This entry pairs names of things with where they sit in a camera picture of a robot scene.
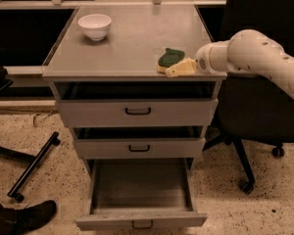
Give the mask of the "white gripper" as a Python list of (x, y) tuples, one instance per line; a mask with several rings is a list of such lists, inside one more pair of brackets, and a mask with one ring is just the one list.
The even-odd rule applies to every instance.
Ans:
[(218, 41), (202, 46), (195, 54), (195, 61), (186, 58), (166, 69), (167, 77), (192, 75), (196, 68), (204, 74), (228, 71), (228, 41)]

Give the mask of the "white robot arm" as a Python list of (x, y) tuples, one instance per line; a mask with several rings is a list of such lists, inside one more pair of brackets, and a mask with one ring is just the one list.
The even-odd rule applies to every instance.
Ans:
[(183, 59), (166, 69), (165, 74), (177, 77), (219, 72), (263, 76), (294, 100), (294, 57), (286, 54), (276, 41), (253, 29), (202, 46), (193, 59)]

